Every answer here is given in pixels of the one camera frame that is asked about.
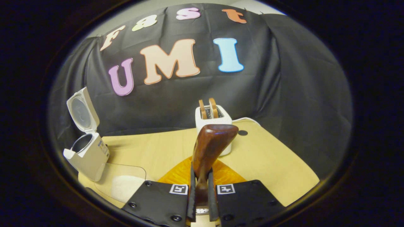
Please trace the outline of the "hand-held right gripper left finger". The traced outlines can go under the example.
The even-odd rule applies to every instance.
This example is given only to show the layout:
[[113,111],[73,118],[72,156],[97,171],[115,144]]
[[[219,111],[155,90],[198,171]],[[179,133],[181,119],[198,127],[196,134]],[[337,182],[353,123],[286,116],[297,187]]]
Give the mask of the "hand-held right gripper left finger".
[[145,181],[122,209],[148,224],[189,227],[196,221],[196,180],[191,159],[181,161],[159,181]]

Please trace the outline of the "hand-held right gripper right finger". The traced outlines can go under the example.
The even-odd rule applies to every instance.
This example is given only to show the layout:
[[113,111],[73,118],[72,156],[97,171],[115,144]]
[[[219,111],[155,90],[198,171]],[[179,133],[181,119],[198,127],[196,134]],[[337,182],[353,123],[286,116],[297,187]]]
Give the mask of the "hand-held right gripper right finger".
[[260,180],[248,181],[219,160],[208,174],[208,208],[221,227],[267,226],[286,210]]

